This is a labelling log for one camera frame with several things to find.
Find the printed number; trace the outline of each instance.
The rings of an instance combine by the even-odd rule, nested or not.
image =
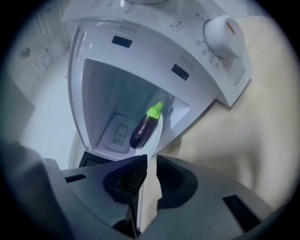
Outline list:
[[[202,41],[201,40],[197,40],[196,41],[196,45],[200,46],[202,44]]]

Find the beige tabletop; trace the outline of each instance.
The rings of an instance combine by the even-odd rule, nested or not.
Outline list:
[[[276,209],[291,196],[299,170],[299,64],[272,19],[238,22],[253,64],[251,81],[231,109],[215,102],[159,154],[218,169]],[[144,183],[141,231],[161,197],[155,172],[154,157]]]

